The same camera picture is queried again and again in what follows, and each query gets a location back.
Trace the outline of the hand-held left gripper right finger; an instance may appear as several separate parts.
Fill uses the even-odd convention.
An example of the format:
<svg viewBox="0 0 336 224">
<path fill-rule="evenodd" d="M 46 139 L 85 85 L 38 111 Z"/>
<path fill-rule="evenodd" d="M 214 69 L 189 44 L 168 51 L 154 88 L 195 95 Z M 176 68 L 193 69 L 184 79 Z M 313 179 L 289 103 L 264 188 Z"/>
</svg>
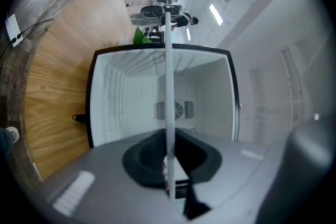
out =
<svg viewBox="0 0 336 224">
<path fill-rule="evenodd" d="M 175 155 L 188 177 L 188 219 L 257 219 L 280 165 L 285 142 L 231 141 L 175 131 Z"/>
</svg>

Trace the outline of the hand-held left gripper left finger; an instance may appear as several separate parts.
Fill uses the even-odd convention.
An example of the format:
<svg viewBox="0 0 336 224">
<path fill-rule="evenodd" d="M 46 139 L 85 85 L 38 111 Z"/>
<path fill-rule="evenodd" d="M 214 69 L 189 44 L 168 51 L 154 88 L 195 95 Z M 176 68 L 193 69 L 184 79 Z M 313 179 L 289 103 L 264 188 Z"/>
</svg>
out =
<svg viewBox="0 0 336 224">
<path fill-rule="evenodd" d="M 44 198 L 72 220 L 180 220 L 162 189 L 136 183 L 124 170 L 128 148 L 141 133 L 91 149 L 44 183 Z"/>
</svg>

